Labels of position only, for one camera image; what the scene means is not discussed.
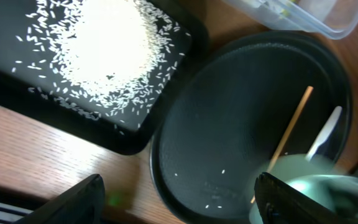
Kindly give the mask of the pile of white rice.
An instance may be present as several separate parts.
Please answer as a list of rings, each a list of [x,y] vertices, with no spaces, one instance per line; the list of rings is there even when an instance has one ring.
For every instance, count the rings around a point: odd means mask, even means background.
[[[120,133],[138,131],[190,49],[188,29],[150,1],[36,1],[17,40],[30,92]]]

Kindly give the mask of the wooden chopstick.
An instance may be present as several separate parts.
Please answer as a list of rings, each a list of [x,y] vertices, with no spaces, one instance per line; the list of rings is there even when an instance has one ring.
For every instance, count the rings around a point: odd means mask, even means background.
[[[284,89],[275,93],[264,112],[258,114],[255,130],[260,144],[255,147],[256,155],[250,160],[255,165],[252,171],[265,163],[268,164],[266,172],[273,170],[312,92],[312,86],[298,91]]]

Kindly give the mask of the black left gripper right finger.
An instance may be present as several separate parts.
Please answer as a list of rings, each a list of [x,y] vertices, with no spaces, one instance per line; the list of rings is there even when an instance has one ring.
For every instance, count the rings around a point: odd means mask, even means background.
[[[283,182],[261,173],[254,185],[254,223],[358,223],[337,212],[329,189],[335,176],[307,175]]]

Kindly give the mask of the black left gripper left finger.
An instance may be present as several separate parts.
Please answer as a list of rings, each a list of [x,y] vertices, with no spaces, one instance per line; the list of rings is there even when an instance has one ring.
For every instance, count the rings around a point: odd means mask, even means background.
[[[99,224],[104,197],[103,178],[93,174],[14,224]]]

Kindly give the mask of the mint green bowl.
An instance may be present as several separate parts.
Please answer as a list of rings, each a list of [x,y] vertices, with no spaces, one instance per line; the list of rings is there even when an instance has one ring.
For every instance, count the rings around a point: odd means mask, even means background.
[[[358,178],[322,157],[281,157],[255,175],[251,223],[358,223]]]

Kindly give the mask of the green yellow snack wrapper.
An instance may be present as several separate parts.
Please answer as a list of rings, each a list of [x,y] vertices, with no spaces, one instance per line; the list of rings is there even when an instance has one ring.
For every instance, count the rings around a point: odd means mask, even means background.
[[[287,17],[290,14],[288,8],[298,4],[299,0],[258,0],[258,2],[270,12],[274,12],[282,17]]]

